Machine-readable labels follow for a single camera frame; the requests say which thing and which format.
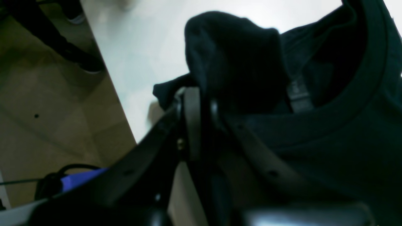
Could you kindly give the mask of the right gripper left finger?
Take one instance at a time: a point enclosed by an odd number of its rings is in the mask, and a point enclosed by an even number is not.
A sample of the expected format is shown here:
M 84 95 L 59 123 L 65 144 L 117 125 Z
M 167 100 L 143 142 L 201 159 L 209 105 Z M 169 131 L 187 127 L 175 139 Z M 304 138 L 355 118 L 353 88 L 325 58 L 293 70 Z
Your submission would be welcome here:
M 171 226 L 167 207 L 180 161 L 201 152 L 197 87 L 175 97 L 142 141 L 108 170 L 30 215 L 31 226 Z

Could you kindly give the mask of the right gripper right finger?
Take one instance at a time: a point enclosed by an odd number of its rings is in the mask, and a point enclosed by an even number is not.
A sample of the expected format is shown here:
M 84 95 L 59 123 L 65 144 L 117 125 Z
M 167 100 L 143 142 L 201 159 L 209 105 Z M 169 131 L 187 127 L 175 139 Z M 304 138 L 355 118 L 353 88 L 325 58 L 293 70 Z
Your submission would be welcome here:
M 243 123 L 223 122 L 218 104 L 210 104 L 211 118 L 227 128 L 260 179 L 272 187 L 272 196 L 293 203 L 236 210 L 232 226 L 374 226 L 370 209 L 360 202 L 343 201 L 335 192 L 311 183 L 287 165 Z

